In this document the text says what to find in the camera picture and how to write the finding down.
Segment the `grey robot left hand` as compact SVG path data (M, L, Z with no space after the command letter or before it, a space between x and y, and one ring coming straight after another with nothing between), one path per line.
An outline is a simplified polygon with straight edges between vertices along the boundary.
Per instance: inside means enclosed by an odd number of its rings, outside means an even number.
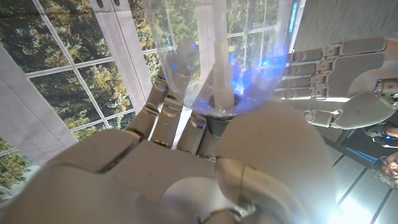
M291 53L274 95L342 104L334 111L304 111L315 126L356 129L380 123L397 111L397 39L366 37Z

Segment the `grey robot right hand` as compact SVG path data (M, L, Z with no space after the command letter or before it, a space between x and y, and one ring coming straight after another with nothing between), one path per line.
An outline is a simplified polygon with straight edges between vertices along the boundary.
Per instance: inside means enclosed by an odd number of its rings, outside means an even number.
M54 157L2 223L327 223L330 154L284 103L232 119L210 161L108 129Z

